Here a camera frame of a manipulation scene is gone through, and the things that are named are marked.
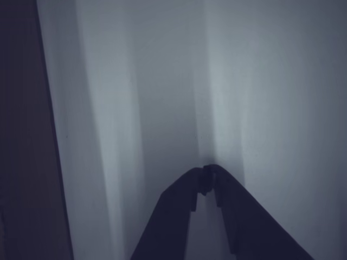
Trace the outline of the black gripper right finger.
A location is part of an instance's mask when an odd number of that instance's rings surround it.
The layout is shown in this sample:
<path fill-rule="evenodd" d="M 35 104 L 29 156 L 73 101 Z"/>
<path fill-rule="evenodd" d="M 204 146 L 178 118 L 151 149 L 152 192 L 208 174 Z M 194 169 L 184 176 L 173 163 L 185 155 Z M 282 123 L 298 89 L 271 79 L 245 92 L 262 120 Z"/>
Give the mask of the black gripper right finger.
<path fill-rule="evenodd" d="M 205 192 L 215 192 L 229 251 L 236 259 L 312 259 L 312 256 L 219 165 L 204 166 Z"/>

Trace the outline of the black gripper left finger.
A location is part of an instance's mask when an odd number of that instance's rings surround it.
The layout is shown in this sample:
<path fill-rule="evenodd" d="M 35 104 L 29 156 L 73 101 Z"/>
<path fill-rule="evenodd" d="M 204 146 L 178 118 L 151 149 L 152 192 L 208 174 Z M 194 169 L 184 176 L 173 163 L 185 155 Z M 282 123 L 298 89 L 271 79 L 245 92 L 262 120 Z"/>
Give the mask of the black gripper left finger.
<path fill-rule="evenodd" d="M 159 197 L 131 259 L 185 259 L 190 214 L 196 210 L 202 168 L 179 177 Z"/>

